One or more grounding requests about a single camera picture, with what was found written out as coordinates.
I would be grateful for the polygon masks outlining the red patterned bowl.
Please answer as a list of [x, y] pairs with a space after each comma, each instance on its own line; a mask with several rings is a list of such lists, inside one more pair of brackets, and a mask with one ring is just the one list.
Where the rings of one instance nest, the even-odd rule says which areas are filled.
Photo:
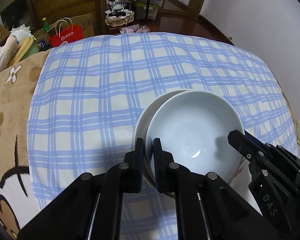
[[207, 91], [188, 90], [168, 99], [154, 114], [146, 133], [147, 165], [154, 174], [152, 145], [160, 139], [162, 149], [176, 163], [198, 174], [217, 173], [232, 181], [242, 156], [228, 143], [231, 131], [244, 131], [234, 107]]

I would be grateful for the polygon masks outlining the plain white bowl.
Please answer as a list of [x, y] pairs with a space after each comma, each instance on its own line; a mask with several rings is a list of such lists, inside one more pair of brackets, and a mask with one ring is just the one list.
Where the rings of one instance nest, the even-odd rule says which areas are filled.
[[186, 92], [190, 89], [178, 89], [174, 91], [167, 92], [165, 94], [160, 95], [159, 97], [155, 98], [141, 113], [138, 122], [136, 124], [136, 128], [134, 131], [134, 141], [136, 142], [138, 138], [142, 138], [145, 146], [145, 150], [143, 153], [143, 178], [150, 187], [152, 187], [154, 190], [156, 190], [156, 184], [155, 184], [155, 175], [150, 167], [151, 157], [149, 154], [146, 153], [146, 150], [148, 149], [147, 143], [146, 143], [146, 135], [148, 131], [149, 124], [151, 123], [151, 120], [153, 119], [153, 116], [157, 112], [157, 110], [170, 98], [173, 96]]

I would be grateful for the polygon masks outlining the cherry plate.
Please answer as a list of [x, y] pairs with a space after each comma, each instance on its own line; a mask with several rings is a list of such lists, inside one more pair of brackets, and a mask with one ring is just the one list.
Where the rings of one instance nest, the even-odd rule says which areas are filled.
[[238, 170], [236, 171], [230, 186], [233, 189], [240, 189], [242, 187], [248, 186], [251, 181], [251, 174], [249, 172], [249, 161], [243, 159]]

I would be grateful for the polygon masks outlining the brown floral blanket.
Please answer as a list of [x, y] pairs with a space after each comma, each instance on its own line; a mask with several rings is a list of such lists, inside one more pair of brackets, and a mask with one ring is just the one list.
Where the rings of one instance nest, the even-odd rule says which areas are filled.
[[30, 182], [27, 121], [49, 52], [35, 53], [0, 72], [0, 226], [8, 239], [38, 212]]

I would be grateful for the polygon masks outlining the blue plaid cloth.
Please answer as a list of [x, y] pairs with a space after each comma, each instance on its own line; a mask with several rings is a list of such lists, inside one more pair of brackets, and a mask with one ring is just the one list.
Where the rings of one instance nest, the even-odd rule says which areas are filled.
[[225, 98], [246, 131], [299, 154], [282, 90], [253, 53], [179, 34], [95, 36], [52, 49], [32, 97], [27, 150], [39, 208], [83, 172], [120, 163], [143, 110], [178, 89]]

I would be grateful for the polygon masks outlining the wicker basket with items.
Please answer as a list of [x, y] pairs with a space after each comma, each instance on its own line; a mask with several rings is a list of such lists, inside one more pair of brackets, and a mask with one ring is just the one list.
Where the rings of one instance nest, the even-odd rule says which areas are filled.
[[134, 21], [134, 11], [129, 0], [107, 2], [105, 14], [105, 24], [111, 27], [127, 25]]

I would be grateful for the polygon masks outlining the red paper shopping bag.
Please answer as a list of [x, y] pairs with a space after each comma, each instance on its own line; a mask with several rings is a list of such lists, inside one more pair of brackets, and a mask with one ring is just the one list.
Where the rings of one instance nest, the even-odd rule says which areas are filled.
[[82, 27], [73, 24], [72, 19], [68, 17], [58, 20], [54, 29], [56, 34], [49, 38], [51, 47], [63, 46], [84, 38]]

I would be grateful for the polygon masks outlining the white plush toy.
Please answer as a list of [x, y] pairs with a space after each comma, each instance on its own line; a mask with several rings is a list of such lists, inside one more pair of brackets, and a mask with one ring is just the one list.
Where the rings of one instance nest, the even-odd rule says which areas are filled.
[[8, 31], [0, 24], [0, 72], [38, 51], [30, 27], [22, 24]]

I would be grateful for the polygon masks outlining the green glass bottle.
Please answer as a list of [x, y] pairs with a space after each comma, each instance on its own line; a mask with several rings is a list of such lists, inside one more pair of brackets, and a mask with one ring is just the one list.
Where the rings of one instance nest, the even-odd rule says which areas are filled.
[[47, 19], [44, 17], [42, 18], [42, 22], [43, 22], [43, 30], [45, 33], [48, 33], [50, 28], [51, 28], [51, 24], [49, 22], [47, 22]]

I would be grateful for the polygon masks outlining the cardboard box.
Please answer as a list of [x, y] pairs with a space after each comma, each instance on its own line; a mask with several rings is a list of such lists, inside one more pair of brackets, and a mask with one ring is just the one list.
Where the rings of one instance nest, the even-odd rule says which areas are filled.
[[58, 20], [57, 22], [50, 25], [49, 31], [46, 33], [44, 29], [39, 29], [34, 33], [34, 37], [38, 40], [45, 38], [48, 40], [56, 34], [59, 34], [60, 31], [69, 27], [72, 29], [74, 25], [77, 25], [82, 28], [84, 38], [92, 37], [95, 35], [94, 32], [94, 16], [93, 14], [85, 14], [74, 17], [64, 17], [63, 21]]

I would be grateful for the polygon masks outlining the wooden wardrobe with shelves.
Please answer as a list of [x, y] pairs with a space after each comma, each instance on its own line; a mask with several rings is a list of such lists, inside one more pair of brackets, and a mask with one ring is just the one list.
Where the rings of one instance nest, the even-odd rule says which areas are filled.
[[26, 0], [31, 22], [35, 30], [43, 27], [42, 18], [50, 24], [64, 17], [85, 14], [93, 15], [93, 28], [96, 35], [105, 34], [105, 0]]

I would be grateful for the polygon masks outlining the left wall socket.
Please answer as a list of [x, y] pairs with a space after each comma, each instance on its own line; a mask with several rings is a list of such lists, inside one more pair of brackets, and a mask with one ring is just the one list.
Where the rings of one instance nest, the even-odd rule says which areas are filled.
[[300, 127], [300, 123], [299, 123], [298, 119], [294, 120], [294, 124], [295, 124], [296, 128]]

